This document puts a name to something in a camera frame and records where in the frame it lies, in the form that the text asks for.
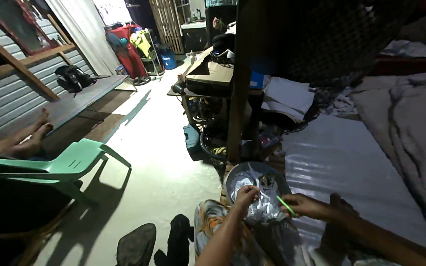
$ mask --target black backpack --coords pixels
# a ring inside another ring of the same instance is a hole
[[[83,88],[96,83],[96,79],[85,74],[77,66],[61,66],[55,70],[57,83],[69,93],[81,92]]]

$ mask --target wooden lattice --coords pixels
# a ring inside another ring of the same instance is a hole
[[[149,0],[154,14],[160,39],[164,44],[171,44],[176,54],[183,54],[180,24],[174,0]]]

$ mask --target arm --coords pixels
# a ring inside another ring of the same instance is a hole
[[[238,190],[236,202],[196,260],[196,266],[224,266],[230,263],[233,247],[240,239],[242,219],[248,214],[249,205],[257,199],[258,193],[259,189],[252,185]]]
[[[387,231],[361,217],[343,212],[333,206],[302,194],[285,195],[283,199],[297,216],[308,216],[331,222],[358,237],[389,261],[402,266],[426,266],[426,248]]]

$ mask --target white plastic scraps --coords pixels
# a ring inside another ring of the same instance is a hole
[[[246,185],[255,185],[259,188],[259,199],[249,206],[248,220],[254,222],[269,222],[277,218],[280,213],[279,202],[277,200],[278,187],[277,183],[272,180],[271,184],[263,185],[260,179],[263,174],[255,172],[250,168],[248,171],[243,171],[234,176],[232,184],[234,191],[231,194],[231,199],[236,200],[238,190]]]

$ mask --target hand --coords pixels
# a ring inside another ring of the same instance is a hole
[[[287,194],[283,195],[282,199],[295,212],[297,217],[308,216],[317,220],[331,221],[339,215],[337,208],[302,194]],[[280,208],[286,213],[287,217],[291,217],[285,206]]]
[[[251,203],[257,199],[259,199],[259,188],[253,185],[245,185],[238,190],[231,211],[238,212],[240,219],[243,219],[248,214],[248,208]]]

